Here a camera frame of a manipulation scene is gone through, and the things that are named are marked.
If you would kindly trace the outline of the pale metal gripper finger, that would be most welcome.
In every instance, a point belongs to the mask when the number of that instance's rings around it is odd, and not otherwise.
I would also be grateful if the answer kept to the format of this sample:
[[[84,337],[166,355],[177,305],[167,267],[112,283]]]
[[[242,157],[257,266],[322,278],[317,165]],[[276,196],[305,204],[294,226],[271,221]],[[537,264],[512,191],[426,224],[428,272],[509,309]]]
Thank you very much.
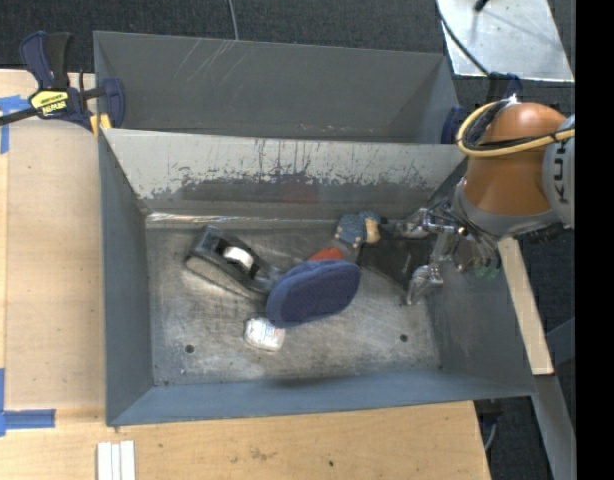
[[[428,230],[417,220],[382,219],[381,229],[396,239],[424,239]]]
[[[420,266],[412,274],[404,302],[407,305],[414,305],[443,284],[441,269],[437,263]]]

